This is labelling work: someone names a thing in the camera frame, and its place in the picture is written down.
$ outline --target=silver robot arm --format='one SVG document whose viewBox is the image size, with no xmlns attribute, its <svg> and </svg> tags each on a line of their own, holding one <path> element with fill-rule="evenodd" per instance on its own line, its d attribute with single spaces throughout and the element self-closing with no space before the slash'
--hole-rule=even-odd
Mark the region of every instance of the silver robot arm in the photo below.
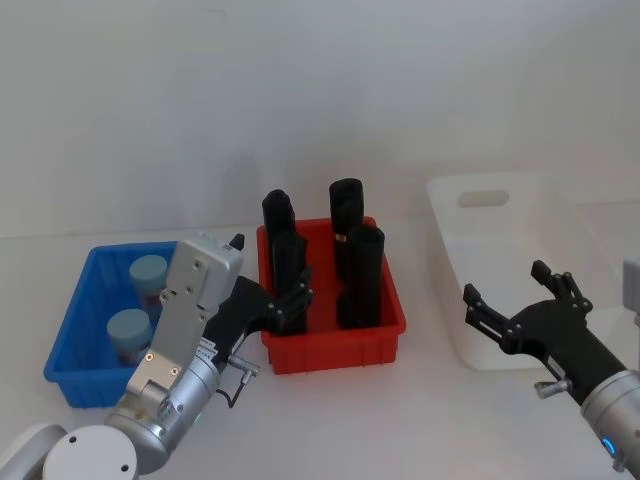
<svg viewBox="0 0 640 480">
<path fill-rule="evenodd" d="M 215 393 L 233 407 L 259 371 L 236 355 L 244 339 L 285 332 L 313 296 L 310 269 L 278 299 L 239 276 L 243 246 L 178 242 L 153 342 L 105 425 L 27 430 L 0 456 L 0 480 L 136 480 L 162 468 Z M 243 373 L 233 398 L 218 389 L 227 366 Z"/>
<path fill-rule="evenodd" d="M 161 468 L 216 392 L 218 352 L 202 334 L 242 261 L 238 249 L 206 234 L 179 242 L 151 347 L 105 425 L 32 427 L 0 457 L 0 480 L 135 480 Z"/>
<path fill-rule="evenodd" d="M 640 259 L 635 273 L 640 280 Z M 504 353 L 540 360 L 555 381 L 536 383 L 538 396 L 569 394 L 613 460 L 613 468 L 618 472 L 626 469 L 640 479 L 638 372 L 628 370 L 587 328 L 585 317 L 593 305 L 582 296 L 571 273 L 552 274 L 537 260 L 531 275 L 555 299 L 530 305 L 507 318 L 489 307 L 480 292 L 468 284 L 464 291 L 466 322 L 494 340 Z M 637 312 L 640 289 L 631 287 L 633 276 L 625 263 L 623 303 Z"/>
</svg>

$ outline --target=white plastic bin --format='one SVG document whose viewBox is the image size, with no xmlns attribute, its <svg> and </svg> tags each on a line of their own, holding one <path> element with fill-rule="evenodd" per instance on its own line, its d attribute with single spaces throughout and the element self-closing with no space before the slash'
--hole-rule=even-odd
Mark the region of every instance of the white plastic bin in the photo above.
<svg viewBox="0 0 640 480">
<path fill-rule="evenodd" d="M 440 231 L 436 290 L 464 363 L 479 370 L 541 366 L 531 357 L 502 353 L 492 340 L 467 325 L 462 301 L 467 283 L 473 283 L 487 304 L 507 317 L 553 298 L 530 276 L 537 259 L 553 272 L 574 275 L 594 305 L 587 317 L 589 328 L 607 344 L 602 336 L 608 335 L 621 312 L 620 281 L 577 209 L 548 177 L 456 175 L 431 180 L 427 191 Z M 615 346 L 613 350 L 620 354 Z M 623 357 L 634 358 L 628 351 Z"/>
</svg>

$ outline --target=jar lid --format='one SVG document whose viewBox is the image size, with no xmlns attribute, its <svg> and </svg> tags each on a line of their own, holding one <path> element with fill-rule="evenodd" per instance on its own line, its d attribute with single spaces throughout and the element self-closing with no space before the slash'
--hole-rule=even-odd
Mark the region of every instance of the jar lid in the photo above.
<svg viewBox="0 0 640 480">
<path fill-rule="evenodd" d="M 145 255 L 131 264 L 129 276 L 136 290 L 159 290 L 167 279 L 167 261 L 160 255 Z"/>
<path fill-rule="evenodd" d="M 121 310 L 111 317 L 107 323 L 107 333 L 116 350 L 139 349 L 153 338 L 149 315 L 137 308 Z"/>
</svg>

